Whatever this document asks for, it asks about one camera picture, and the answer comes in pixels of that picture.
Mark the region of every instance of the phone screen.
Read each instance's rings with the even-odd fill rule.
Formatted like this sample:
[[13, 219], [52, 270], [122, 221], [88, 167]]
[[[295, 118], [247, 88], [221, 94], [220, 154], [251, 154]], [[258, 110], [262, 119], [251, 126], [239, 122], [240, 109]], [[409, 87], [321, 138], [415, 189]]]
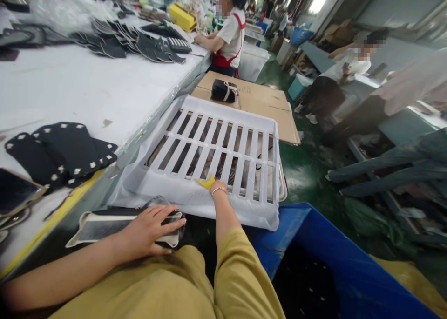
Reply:
[[13, 211], [39, 190], [41, 190], [39, 186], [5, 169], [0, 169], [0, 213], [7, 214]]

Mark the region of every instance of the black pants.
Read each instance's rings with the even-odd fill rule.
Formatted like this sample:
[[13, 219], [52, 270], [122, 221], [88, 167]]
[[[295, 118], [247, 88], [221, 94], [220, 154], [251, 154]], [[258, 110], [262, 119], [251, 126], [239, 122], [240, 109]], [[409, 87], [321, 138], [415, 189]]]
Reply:
[[385, 100], [378, 95], [371, 95], [342, 122], [325, 133], [321, 138], [321, 142], [324, 145], [332, 145], [354, 134], [369, 133], [387, 117], [385, 114]]
[[320, 76], [310, 86], [301, 104], [304, 106], [300, 114], [313, 113], [326, 116], [345, 101], [345, 95], [337, 82], [329, 77]]
[[214, 71], [217, 73], [220, 73], [221, 75], [227, 75], [230, 77], [234, 77], [234, 73], [236, 72], [236, 68], [232, 68], [232, 67], [218, 67], [214, 64], [211, 64], [210, 67], [208, 68], [208, 71]]

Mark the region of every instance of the yellow sleeve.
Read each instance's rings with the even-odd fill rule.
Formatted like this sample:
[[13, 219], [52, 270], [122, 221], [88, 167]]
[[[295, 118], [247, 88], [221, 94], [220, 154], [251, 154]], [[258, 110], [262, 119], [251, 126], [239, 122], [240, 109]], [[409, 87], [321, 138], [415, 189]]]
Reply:
[[225, 319], [285, 319], [275, 289], [241, 228], [228, 231], [217, 249], [214, 302]]

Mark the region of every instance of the gray pants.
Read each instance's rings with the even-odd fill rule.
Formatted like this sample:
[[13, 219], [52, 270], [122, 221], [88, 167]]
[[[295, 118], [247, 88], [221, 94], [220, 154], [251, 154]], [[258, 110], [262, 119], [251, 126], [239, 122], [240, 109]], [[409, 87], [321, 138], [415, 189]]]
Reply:
[[329, 172], [329, 179], [339, 183], [372, 170], [415, 162], [414, 166], [396, 171], [386, 177], [349, 186], [341, 193], [364, 197], [398, 186], [434, 179], [447, 179], [447, 134], [445, 129], [418, 137], [366, 161]]

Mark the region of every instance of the bracelet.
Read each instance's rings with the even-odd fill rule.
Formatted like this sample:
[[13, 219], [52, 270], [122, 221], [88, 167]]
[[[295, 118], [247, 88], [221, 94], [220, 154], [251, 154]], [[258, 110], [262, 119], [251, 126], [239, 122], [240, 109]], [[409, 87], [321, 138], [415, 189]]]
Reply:
[[218, 188], [214, 189], [213, 192], [211, 192], [212, 197], [214, 197], [214, 192], [216, 192], [217, 190], [222, 190], [223, 192], [225, 192], [225, 194], [227, 194], [227, 190], [222, 186], [219, 186]]

